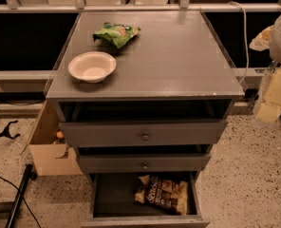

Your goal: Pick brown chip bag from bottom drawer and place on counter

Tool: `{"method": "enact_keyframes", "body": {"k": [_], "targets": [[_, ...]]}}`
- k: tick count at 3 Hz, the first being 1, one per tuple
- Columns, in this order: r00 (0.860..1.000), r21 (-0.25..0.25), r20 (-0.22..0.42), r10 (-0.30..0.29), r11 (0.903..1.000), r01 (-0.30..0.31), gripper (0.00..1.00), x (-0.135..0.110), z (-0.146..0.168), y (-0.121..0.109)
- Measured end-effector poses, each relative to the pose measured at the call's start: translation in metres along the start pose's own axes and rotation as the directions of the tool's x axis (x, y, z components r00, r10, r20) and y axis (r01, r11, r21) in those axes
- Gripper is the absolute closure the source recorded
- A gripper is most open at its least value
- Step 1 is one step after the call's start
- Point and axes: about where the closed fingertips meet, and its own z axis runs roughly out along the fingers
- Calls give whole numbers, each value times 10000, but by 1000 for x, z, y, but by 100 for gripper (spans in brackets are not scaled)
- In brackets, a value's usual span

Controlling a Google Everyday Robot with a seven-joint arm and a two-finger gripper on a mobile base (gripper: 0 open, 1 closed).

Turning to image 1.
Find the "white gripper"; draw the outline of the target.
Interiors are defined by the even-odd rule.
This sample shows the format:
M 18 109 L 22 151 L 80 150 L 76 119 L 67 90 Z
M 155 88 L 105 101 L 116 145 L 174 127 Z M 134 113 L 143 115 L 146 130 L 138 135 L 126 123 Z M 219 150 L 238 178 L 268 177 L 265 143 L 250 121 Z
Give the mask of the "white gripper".
M 250 42 L 250 49 L 263 51 L 270 48 L 273 26 L 264 28 Z M 281 115 L 281 68 L 271 76 L 269 85 L 263 94 L 262 102 L 258 107 L 256 117 L 263 123 L 273 123 Z

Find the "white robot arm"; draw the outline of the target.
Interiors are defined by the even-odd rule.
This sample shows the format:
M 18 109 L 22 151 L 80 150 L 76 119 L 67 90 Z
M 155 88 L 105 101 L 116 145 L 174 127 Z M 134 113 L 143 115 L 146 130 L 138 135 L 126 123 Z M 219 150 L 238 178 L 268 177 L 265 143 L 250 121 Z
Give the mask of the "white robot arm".
M 281 15 L 272 26 L 262 30 L 250 43 L 250 49 L 267 49 L 275 63 L 281 65 Z M 273 123 L 281 115 L 281 67 L 274 73 L 267 72 L 261 80 L 259 99 L 254 115 L 262 123 Z

